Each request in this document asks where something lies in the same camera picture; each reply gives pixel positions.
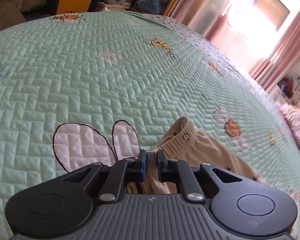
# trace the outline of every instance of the beige pants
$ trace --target beige pants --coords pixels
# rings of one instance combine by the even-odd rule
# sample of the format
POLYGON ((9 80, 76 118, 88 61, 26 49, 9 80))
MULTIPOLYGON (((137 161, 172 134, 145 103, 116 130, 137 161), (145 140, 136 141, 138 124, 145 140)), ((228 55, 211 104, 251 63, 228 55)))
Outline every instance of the beige pants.
POLYGON ((156 165, 157 150, 163 150, 167 159, 185 160, 192 167, 199 167, 201 163, 205 162, 213 163, 246 178, 266 184, 266 181, 243 159, 231 152, 212 135, 195 128, 189 119, 181 117, 175 121, 157 145, 147 152, 146 180, 140 185, 130 183, 129 193, 176 193, 174 183, 159 182, 156 165))

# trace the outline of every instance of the bed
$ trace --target bed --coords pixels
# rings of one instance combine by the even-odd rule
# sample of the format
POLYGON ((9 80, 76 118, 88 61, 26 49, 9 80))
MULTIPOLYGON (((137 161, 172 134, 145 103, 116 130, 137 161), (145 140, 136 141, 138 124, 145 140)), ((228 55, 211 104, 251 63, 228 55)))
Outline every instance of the bed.
POLYGON ((85 124, 111 141, 117 120, 155 145, 190 118, 290 194, 299 214, 300 151, 273 101, 204 38, 174 19, 124 11, 67 14, 0 32, 0 240, 16 192, 66 171, 52 147, 57 127, 85 124), (234 120, 225 133, 215 113, 234 120))

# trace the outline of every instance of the ribbed gray panel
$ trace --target ribbed gray panel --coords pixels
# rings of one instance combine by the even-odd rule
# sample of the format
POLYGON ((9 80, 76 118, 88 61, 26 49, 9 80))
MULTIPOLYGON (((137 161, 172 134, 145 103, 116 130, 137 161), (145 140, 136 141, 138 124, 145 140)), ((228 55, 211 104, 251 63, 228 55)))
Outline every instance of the ribbed gray panel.
MULTIPOLYGON (((11 240, 30 240, 16 235, 11 240)), ((219 227, 203 205, 180 195, 125 195, 100 206, 83 228, 55 240, 244 240, 219 227)), ((291 240, 289 236, 273 240, 291 240)))

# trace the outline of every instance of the herringbone quilted pattern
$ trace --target herringbone quilted pattern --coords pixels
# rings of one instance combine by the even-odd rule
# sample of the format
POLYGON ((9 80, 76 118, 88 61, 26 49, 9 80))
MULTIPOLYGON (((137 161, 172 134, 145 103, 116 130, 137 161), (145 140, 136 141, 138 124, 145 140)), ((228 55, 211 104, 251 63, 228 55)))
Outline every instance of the herringbone quilted pattern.
POLYGON ((127 120, 141 147, 149 149, 186 115, 272 186, 300 192, 300 152, 290 131, 264 92, 217 49, 196 49, 170 29, 120 11, 83 18, 78 25, 46 18, 0 32, 0 240, 12 235, 4 217, 9 197, 64 173, 52 137, 67 122, 87 124, 111 142, 114 122, 127 120), (150 45, 156 38, 172 46, 175 56, 150 45), (238 122, 251 150, 239 152, 225 134, 213 115, 220 105, 238 122))

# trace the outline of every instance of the metal screw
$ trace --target metal screw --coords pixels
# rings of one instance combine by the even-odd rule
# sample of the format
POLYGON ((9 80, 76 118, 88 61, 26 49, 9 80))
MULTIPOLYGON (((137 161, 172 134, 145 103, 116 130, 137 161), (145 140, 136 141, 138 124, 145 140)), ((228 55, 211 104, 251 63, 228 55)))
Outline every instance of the metal screw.
POLYGON ((113 195, 111 193, 104 193, 104 194, 100 195, 100 199, 103 201, 113 201, 113 200, 115 200, 115 195, 113 195))
POLYGON ((190 193, 187 197, 193 201, 199 201, 203 199, 203 196, 199 193, 190 193))

